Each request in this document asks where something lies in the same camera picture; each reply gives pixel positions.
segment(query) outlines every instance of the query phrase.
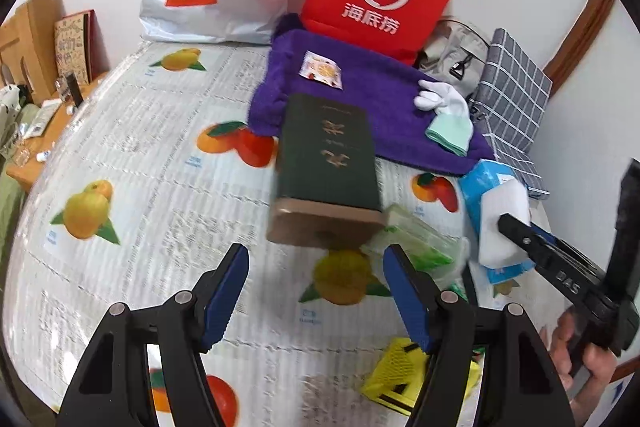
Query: wooden table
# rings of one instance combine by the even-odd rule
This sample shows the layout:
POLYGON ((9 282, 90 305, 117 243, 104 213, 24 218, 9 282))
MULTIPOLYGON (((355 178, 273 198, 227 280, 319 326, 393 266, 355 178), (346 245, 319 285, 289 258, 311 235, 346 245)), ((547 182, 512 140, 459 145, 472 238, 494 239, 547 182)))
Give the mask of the wooden table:
MULTIPOLYGON (((82 96, 84 98, 88 97, 97 86, 97 79, 91 84, 80 86, 82 96)), ((15 163, 7 166, 6 173, 16 180, 25 192, 28 193, 31 191, 31 187, 33 187, 42 169, 44 169, 44 163, 39 163, 36 160, 36 154, 51 150, 53 142, 56 142, 60 135, 62 135, 66 125, 72 118, 73 115, 70 116, 66 113, 66 105, 61 105, 55 115, 53 115, 42 136, 25 140, 24 145, 28 147, 31 152, 29 161, 22 167, 18 167, 15 163)))

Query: finger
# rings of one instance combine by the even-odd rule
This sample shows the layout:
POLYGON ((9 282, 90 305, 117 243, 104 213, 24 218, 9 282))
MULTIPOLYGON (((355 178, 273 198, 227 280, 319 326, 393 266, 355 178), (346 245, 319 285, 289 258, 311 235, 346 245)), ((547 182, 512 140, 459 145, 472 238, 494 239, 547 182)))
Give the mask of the finger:
POLYGON ((570 312, 564 312, 558 319, 558 327, 551 335, 549 355, 560 375, 569 375, 571 371, 571 357, 567 342, 574 335, 575 321, 570 312))
POLYGON ((542 326, 540 329, 540 338, 542 339, 542 343, 545 344, 545 349, 549 350, 549 332, 546 326, 542 326))
POLYGON ((602 349, 595 344, 589 344, 584 350, 582 362, 591 371, 593 378, 609 383, 616 370, 618 361, 609 349, 602 349))
POLYGON ((575 318, 571 311, 567 310, 558 319, 558 327, 556 333, 562 341, 569 342, 575 332, 575 318))
POLYGON ((427 100, 431 100, 431 102, 442 103, 442 97, 432 91, 421 91, 420 93, 418 93, 418 95, 427 100))
POLYGON ((424 89, 436 92, 440 96, 446 96, 449 92, 449 84, 444 82, 430 82, 428 80, 418 80, 418 85, 424 89))
POLYGON ((421 111, 431 111, 436 108, 437 103, 431 102, 431 100, 427 100, 421 96, 416 96, 414 98, 414 105, 421 111))
POLYGON ((581 425, 591 415, 616 370, 615 355, 609 349, 593 344, 584 350, 582 362, 591 371, 591 378, 571 402, 576 425, 581 425))
POLYGON ((569 356, 569 350, 566 347, 566 342, 557 341, 554 345, 552 342, 551 349, 549 350, 549 356, 551 357, 556 371, 562 377, 563 375, 569 375, 571 372, 571 357, 569 356))
POLYGON ((558 377, 560 377, 560 382, 562 382, 562 387, 564 387, 565 391, 571 389, 571 386, 574 384, 574 379, 570 375, 561 375, 558 373, 558 377))

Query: light green cloth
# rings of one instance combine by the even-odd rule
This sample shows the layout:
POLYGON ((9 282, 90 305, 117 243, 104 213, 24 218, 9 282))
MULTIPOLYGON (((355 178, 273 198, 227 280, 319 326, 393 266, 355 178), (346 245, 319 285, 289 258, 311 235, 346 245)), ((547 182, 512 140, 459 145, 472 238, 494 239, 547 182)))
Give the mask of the light green cloth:
MULTIPOLYGON (((35 105, 28 104, 22 108, 17 122, 30 123, 38 112, 35 105)), ((20 184, 6 173, 9 162, 0 156, 0 289, 6 269, 6 258, 11 252, 15 228, 18 225, 22 204, 26 194, 20 184)))
POLYGON ((468 153, 469 141, 473 133, 474 126, 471 120, 453 114, 436 115, 425 131, 427 138, 431 138, 458 156, 466 156, 468 153))

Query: white sponge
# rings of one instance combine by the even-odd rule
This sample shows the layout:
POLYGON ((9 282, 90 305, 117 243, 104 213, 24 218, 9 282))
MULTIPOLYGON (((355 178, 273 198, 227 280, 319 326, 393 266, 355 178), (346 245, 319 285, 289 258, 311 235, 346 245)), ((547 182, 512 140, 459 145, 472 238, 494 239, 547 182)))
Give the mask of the white sponge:
POLYGON ((480 264, 496 269, 526 261, 525 251, 498 231, 502 214, 511 214, 527 226, 531 224, 526 187, 516 179, 498 185, 482 195, 480 208, 480 264))

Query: human hand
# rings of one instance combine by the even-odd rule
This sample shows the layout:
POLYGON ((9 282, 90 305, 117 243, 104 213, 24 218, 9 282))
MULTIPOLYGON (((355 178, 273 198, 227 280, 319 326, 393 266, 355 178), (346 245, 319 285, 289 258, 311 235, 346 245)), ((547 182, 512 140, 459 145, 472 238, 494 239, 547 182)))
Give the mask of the human hand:
MULTIPOLYGON (((574 331, 575 319, 571 311, 567 310, 558 319, 558 327, 551 335, 551 346, 549 347, 549 355, 565 390, 574 383, 574 379, 570 375, 571 359, 567 347, 569 340, 574 336, 574 331)), ((548 346, 546 328, 542 328, 540 337, 542 337, 545 346, 548 346)), ((591 376, 570 403, 577 426, 584 425, 598 405, 602 393, 616 370, 616 356, 609 349, 589 344, 582 355, 582 363, 589 369, 591 376)))

